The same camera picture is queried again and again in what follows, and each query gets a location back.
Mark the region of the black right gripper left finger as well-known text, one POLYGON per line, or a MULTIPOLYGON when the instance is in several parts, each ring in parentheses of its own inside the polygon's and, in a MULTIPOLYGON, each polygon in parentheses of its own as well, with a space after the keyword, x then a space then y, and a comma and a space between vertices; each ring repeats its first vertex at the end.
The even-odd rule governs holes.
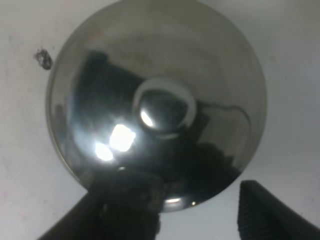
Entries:
POLYGON ((150 174, 115 174, 98 182, 42 240, 154 240, 163 182, 150 174))

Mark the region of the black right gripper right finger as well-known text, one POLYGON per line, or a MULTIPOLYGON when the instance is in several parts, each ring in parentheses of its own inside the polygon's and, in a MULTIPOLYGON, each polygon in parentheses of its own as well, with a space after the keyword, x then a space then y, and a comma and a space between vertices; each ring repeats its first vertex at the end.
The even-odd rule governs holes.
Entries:
POLYGON ((255 180, 240 184, 237 228, 242 240, 318 240, 320 229, 255 180))

